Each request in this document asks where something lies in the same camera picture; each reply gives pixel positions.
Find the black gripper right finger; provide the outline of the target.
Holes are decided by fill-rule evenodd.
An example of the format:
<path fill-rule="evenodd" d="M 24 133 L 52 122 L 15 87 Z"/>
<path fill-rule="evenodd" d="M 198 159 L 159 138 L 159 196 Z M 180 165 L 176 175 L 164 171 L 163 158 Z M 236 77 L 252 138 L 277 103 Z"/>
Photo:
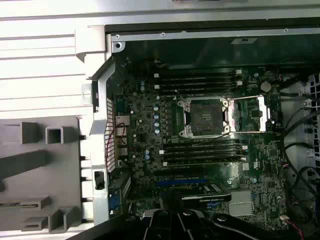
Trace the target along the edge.
<path fill-rule="evenodd" d="M 188 240 L 302 240 L 303 233 L 277 233 L 257 227 L 228 214 L 219 213 L 210 220 L 194 210 L 177 215 Z"/>

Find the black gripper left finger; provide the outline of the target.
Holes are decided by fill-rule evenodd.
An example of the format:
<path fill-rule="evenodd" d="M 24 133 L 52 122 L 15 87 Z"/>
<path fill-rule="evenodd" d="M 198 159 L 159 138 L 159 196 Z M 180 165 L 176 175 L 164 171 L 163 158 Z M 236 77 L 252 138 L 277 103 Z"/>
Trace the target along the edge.
<path fill-rule="evenodd" d="M 120 215 L 78 233 L 73 240 L 176 240 L 173 215 L 163 209 L 145 211 L 143 218 Z"/>

